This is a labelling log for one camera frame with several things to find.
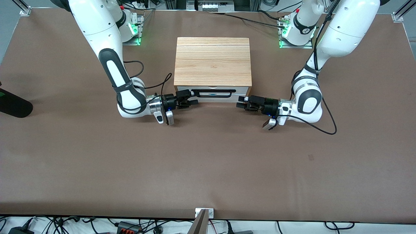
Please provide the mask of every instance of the robotic arm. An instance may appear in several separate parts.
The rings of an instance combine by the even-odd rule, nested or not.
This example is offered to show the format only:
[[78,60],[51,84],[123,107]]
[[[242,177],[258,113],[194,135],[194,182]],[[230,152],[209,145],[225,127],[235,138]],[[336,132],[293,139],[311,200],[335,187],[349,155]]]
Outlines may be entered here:
[[329,58],[346,56],[358,46],[372,24],[379,6],[379,0],[342,1],[319,42],[316,53],[312,53],[303,69],[293,77],[294,99],[240,97],[239,101],[243,103],[238,103],[237,107],[248,111],[260,110],[262,114],[271,116],[271,119],[263,125],[267,130],[277,125],[284,125],[287,120],[309,123],[319,121],[322,116],[322,92],[317,79],[319,72]]
[[121,116],[136,118],[154,115],[162,124],[173,124],[171,110],[189,108],[198,101],[188,101],[191,92],[183,90],[176,96],[146,96],[144,82],[138,77],[130,78],[123,64],[122,43],[138,32],[136,13],[121,10],[116,0],[53,0],[57,6],[72,13],[80,30],[101,62],[114,91]]

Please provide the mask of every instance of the black cylinder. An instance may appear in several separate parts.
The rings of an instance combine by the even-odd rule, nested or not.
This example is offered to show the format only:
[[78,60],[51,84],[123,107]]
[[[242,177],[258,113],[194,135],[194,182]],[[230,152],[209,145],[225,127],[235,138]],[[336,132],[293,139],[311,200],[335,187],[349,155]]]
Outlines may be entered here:
[[33,105],[4,89],[0,89],[0,112],[8,115],[24,118],[33,110]]

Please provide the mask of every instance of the table surface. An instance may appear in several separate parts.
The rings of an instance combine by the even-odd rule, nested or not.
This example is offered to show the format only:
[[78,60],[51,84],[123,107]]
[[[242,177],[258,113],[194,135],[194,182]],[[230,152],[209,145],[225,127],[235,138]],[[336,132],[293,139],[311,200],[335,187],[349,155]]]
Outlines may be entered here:
[[[288,98],[311,53],[280,49],[275,28],[156,11],[124,60],[142,61],[141,79],[158,84],[174,71],[177,37],[248,37],[251,94],[264,97]],[[69,13],[33,9],[0,67],[2,88],[34,105],[24,119],[0,115],[0,213],[192,218],[213,207],[216,219],[416,222],[415,74],[403,25],[378,15],[356,51],[319,76],[335,136],[295,122],[264,131],[266,116],[235,104],[200,104],[159,125],[119,115]],[[333,129],[326,112],[317,125]]]

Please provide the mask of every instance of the red wire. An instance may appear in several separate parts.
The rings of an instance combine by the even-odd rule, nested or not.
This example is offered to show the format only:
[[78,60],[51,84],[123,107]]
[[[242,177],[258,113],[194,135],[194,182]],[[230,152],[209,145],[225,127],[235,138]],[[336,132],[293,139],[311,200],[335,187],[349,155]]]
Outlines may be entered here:
[[212,228],[214,229],[215,234],[217,234],[217,230],[215,230],[214,224],[212,223],[212,221],[209,221],[211,223]]

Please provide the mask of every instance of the gray floor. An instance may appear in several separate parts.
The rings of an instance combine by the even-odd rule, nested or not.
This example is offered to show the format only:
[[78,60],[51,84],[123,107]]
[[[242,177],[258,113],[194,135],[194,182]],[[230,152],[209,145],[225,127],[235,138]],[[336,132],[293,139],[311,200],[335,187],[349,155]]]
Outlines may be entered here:
[[[25,0],[25,2],[32,7],[55,6],[49,0]],[[298,0],[281,0],[279,5],[273,10],[276,11],[283,7],[295,4],[296,2],[298,2]],[[380,7],[379,13],[390,14],[397,10],[405,2],[406,0],[392,0],[386,5]],[[19,20],[19,12],[20,9],[11,0],[0,1],[0,64]],[[416,57],[416,8],[412,9],[412,11],[404,17],[404,26],[409,37],[413,54]]]

